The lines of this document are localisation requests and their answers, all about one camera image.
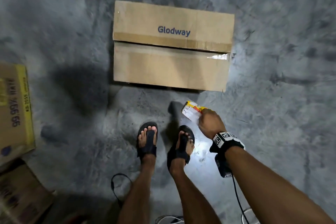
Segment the person's left leg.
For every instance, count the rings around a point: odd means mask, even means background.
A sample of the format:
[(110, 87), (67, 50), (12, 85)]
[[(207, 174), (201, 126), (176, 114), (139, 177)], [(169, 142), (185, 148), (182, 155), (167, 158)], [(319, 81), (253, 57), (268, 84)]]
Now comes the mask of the person's left leg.
[[(146, 142), (143, 132), (139, 137), (140, 145)], [(145, 155), (142, 163), (140, 174), (132, 183), (128, 195), (121, 207), (117, 224), (149, 224), (150, 221), (150, 187), (151, 180), (155, 169), (156, 157)]]

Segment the person's leg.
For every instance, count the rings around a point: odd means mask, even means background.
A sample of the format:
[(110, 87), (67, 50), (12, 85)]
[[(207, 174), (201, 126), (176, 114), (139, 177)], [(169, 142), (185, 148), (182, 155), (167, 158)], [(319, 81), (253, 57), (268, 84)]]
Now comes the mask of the person's leg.
[[(194, 148), (189, 144), (188, 152)], [(174, 159), (169, 171), (180, 196), (184, 224), (221, 224), (208, 200), (186, 175), (185, 166), (183, 159)]]
[[(139, 137), (140, 145), (146, 142), (143, 132)], [(151, 180), (155, 169), (156, 157), (145, 155), (142, 163), (140, 174), (132, 183), (128, 195), (121, 207), (117, 224), (149, 224), (150, 221), (150, 187)]]

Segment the black sandal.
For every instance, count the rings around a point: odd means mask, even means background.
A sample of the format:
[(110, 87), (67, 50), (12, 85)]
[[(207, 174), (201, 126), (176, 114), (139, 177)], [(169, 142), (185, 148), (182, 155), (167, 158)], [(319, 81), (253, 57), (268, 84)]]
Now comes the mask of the black sandal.
[[(140, 126), (137, 135), (136, 148), (137, 157), (140, 158), (141, 163), (145, 155), (153, 155), (157, 157), (157, 146), (154, 143), (154, 140), (157, 140), (157, 131), (158, 125), (153, 121), (146, 122)], [(143, 146), (140, 145), (139, 139), (139, 137), (142, 135), (142, 132), (146, 137), (146, 142)]]
[(191, 153), (188, 152), (188, 146), (195, 145), (195, 135), (191, 128), (186, 125), (181, 125), (178, 129), (174, 143), (167, 154), (167, 168), (170, 171), (171, 162), (174, 159), (183, 159), (184, 164), (187, 165), (190, 161)]

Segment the yellow printed cardboard box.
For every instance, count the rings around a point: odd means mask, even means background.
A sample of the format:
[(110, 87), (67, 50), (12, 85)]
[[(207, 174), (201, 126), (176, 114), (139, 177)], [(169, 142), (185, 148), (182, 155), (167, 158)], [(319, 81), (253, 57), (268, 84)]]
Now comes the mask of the yellow printed cardboard box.
[(34, 148), (26, 67), (0, 61), (0, 166)]

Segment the small yellow white packet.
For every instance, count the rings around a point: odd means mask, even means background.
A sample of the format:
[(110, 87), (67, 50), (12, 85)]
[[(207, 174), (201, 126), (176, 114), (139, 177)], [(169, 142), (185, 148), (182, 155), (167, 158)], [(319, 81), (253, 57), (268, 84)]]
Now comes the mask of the small yellow white packet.
[(199, 125), (199, 119), (204, 109), (207, 109), (207, 108), (203, 106), (199, 106), (198, 104), (192, 101), (187, 101), (185, 105), (183, 106), (181, 112), (187, 119), (189, 119), (196, 125)]

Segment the black white marker wristband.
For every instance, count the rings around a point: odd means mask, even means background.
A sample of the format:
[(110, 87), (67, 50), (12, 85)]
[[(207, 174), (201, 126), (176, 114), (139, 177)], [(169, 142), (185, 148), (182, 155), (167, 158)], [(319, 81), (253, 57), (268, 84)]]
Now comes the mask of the black white marker wristband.
[(211, 153), (224, 155), (232, 147), (239, 147), (246, 150), (245, 145), (235, 135), (228, 132), (219, 132), (212, 139)]

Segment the black left sandal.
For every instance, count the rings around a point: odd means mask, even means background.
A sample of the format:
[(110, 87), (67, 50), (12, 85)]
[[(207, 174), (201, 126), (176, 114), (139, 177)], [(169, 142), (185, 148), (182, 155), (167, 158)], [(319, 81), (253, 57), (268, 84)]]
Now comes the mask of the black left sandal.
[[(158, 125), (153, 121), (146, 122), (140, 126), (137, 135), (136, 148), (137, 157), (140, 158), (141, 163), (145, 155), (153, 155), (157, 157), (157, 146), (154, 143), (154, 140), (157, 140), (157, 131)], [(143, 146), (140, 145), (139, 139), (139, 137), (142, 135), (142, 132), (146, 137), (146, 142)]]

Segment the person's right hand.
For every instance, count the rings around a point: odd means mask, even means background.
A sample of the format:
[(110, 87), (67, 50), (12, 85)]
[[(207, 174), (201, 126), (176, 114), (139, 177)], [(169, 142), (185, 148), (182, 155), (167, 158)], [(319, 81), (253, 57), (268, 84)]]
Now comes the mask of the person's right hand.
[(227, 132), (221, 117), (215, 111), (213, 117), (200, 117), (198, 127), (210, 140), (219, 132)]

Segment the person's right leg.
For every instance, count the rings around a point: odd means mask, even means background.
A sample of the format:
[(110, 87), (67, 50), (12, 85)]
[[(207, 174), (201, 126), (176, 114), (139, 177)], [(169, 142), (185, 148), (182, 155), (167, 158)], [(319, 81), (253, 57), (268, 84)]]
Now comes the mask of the person's right leg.
[[(194, 148), (189, 144), (188, 152)], [(221, 224), (208, 200), (186, 175), (185, 166), (183, 159), (174, 159), (169, 171), (180, 196), (184, 224)]]

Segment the large brown cardboard box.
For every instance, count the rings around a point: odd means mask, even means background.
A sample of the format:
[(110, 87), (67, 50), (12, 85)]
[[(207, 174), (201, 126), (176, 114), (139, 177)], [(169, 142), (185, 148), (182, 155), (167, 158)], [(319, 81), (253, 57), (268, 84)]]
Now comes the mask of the large brown cardboard box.
[(113, 80), (225, 92), (235, 15), (115, 1)]

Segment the person's right forearm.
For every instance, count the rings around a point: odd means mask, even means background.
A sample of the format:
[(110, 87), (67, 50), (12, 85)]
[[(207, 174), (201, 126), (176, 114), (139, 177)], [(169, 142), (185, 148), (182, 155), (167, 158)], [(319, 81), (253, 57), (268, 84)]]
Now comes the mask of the person's right forearm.
[(306, 194), (234, 146), (225, 158), (260, 224), (336, 224)]

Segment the worn brown cardboard box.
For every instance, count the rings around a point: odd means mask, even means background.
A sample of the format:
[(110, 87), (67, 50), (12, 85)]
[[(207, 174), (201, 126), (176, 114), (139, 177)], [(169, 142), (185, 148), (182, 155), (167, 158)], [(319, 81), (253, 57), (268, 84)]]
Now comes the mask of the worn brown cardboard box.
[(0, 224), (41, 224), (54, 200), (22, 159), (0, 168)]

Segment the black right sandal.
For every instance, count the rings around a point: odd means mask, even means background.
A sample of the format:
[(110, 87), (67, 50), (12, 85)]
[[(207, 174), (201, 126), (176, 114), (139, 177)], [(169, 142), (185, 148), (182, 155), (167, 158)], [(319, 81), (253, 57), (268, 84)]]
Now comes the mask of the black right sandal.
[(188, 152), (188, 146), (195, 145), (195, 135), (191, 128), (186, 125), (181, 125), (178, 129), (174, 143), (167, 154), (167, 168), (170, 171), (171, 162), (174, 159), (183, 159), (184, 164), (187, 165), (190, 161), (191, 153)]

